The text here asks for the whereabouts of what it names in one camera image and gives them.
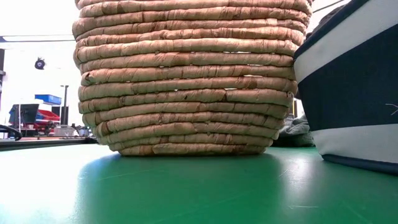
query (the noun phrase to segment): woven straw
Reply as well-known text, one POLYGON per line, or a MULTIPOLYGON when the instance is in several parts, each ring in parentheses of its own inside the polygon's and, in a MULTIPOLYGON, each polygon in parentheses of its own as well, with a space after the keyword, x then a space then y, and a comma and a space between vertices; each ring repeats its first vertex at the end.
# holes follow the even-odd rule
POLYGON ((259 154, 297 92, 310 0, 75 0, 79 110, 124 156, 259 154))

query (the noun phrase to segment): white wall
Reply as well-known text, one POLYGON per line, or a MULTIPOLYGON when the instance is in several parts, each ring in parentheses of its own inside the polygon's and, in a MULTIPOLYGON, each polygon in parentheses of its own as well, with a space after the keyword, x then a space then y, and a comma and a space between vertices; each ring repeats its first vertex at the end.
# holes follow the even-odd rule
POLYGON ((296 100, 297 103, 297 117, 301 117, 304 115, 304 108, 301 100, 296 100))
POLYGON ((0 124, 8 122, 8 112, 13 104, 32 102, 35 94, 51 94, 63 98, 64 88, 60 85, 69 85, 68 124, 83 125, 77 106, 80 72, 72 58, 75 43, 21 43, 7 47, 4 57, 4 71, 7 75, 3 79, 0 124), (37 57, 45 59, 44 70, 34 67, 37 57))

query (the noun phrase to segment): navy blue fabric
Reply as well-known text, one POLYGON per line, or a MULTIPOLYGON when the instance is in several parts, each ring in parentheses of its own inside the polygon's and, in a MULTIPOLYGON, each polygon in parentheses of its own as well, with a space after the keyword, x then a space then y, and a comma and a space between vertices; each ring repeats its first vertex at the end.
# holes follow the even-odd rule
POLYGON ((398 124, 398 25, 340 55, 298 84, 311 131, 398 124))
POLYGON ((357 159, 357 158, 336 156, 330 154, 323 155, 322 158, 328 162, 334 162, 337 164, 357 167, 376 172, 383 172, 386 174, 398 175, 398 164, 395 163, 370 161, 366 159, 357 159))
POLYGON ((327 23, 325 23, 318 31, 314 32, 304 43, 297 49, 294 54, 294 59, 299 57, 302 53, 308 50, 312 45, 314 45, 318 40, 320 40, 324 35, 329 33, 334 29, 340 22, 343 22, 348 16, 354 13, 357 9, 362 7, 365 3, 370 0, 352 0, 346 4, 340 11, 338 11, 327 23))

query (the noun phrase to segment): cloth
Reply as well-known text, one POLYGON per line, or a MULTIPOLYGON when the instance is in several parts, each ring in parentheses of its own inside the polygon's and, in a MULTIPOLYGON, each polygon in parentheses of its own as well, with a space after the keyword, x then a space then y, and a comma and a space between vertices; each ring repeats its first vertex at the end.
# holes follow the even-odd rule
MULTIPOLYGON (((325 16, 321 19, 321 21, 319 22, 319 24, 316 26, 316 28, 315 28, 312 32, 307 33, 307 35, 305 36, 305 40, 308 40, 308 38, 310 38, 310 36, 311 36, 314 32, 318 31, 318 30, 321 28, 321 26, 323 26, 326 22, 328 22, 328 21, 329 21, 338 11, 340 11, 344 6, 345 6, 345 4, 342 5, 342 6, 339 6, 339 7, 335 8, 334 10, 332 10, 331 12, 329 12, 327 15, 325 15, 325 16)), ((301 96, 300 96, 300 93, 299 93, 298 91, 297 91, 297 94, 295 95, 295 98, 301 100, 301 96)))
POLYGON ((274 141, 276 147, 313 147, 315 146, 308 125, 307 117, 294 118, 290 114, 285 118, 285 126, 279 131, 279 139, 274 141))

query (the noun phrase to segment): coiled basket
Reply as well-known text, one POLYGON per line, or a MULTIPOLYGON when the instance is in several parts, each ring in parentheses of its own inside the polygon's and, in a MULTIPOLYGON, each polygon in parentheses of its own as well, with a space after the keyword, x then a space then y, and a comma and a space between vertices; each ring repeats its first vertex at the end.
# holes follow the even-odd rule
POLYGON ((312 0, 75 0, 79 110, 125 156, 259 154, 297 91, 312 0))

